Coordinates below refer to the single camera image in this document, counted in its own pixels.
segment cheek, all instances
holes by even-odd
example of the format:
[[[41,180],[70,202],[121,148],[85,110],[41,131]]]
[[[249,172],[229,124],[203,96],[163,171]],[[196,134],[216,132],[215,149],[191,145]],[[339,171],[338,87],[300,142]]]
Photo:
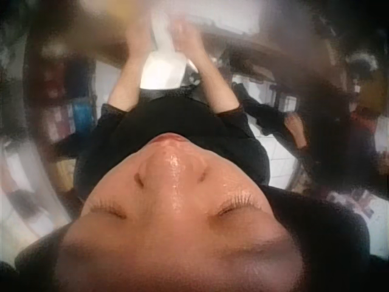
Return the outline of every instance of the cheek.
[[[257,207],[273,217],[273,211],[262,190],[235,164],[224,161],[222,158],[213,161],[204,184],[212,190],[213,194],[224,195],[225,198],[233,199],[236,196],[252,198]]]
[[[139,197],[141,193],[140,186],[136,181],[139,163],[139,157],[136,153],[108,172],[89,195],[81,216],[85,216],[89,212],[90,206],[96,202],[115,201],[116,203],[120,202],[120,204],[134,204],[133,199]]]

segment nose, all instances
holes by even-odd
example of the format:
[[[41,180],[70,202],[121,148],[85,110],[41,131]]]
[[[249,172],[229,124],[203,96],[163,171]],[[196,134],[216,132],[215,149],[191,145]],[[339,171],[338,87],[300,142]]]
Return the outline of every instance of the nose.
[[[183,196],[193,193],[206,176],[204,150],[189,141],[168,139],[156,142],[140,164],[139,178],[148,196],[158,205],[179,208]]]

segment nostril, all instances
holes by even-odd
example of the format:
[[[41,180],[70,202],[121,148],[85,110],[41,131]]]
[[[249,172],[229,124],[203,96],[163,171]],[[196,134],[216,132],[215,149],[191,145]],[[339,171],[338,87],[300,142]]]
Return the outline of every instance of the nostril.
[[[204,169],[204,171],[201,173],[201,176],[199,177],[199,183],[202,183],[203,181],[205,181],[207,174],[208,174],[208,167],[206,169]]]
[[[143,184],[142,179],[140,178],[139,173],[137,173],[136,175],[134,175],[134,180],[135,180],[136,184],[137,184],[139,187],[143,188],[143,187],[145,186],[145,185]]]

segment black shirt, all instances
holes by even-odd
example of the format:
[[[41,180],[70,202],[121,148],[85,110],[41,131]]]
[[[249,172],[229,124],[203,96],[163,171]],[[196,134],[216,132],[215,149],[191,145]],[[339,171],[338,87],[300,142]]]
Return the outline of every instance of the black shirt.
[[[269,183],[269,158],[242,108],[214,114],[187,97],[163,97],[126,113],[103,105],[102,116],[77,161],[75,187],[85,200],[110,169],[163,133],[176,133],[232,161],[258,185]]]

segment white tile floor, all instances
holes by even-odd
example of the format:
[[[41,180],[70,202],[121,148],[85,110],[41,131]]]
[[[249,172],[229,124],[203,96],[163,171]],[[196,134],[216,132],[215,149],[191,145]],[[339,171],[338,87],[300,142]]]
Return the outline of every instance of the white tile floor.
[[[272,187],[286,189],[298,162],[273,135],[263,136],[255,119],[249,117],[249,125],[255,137],[261,142],[270,159],[270,183]]]

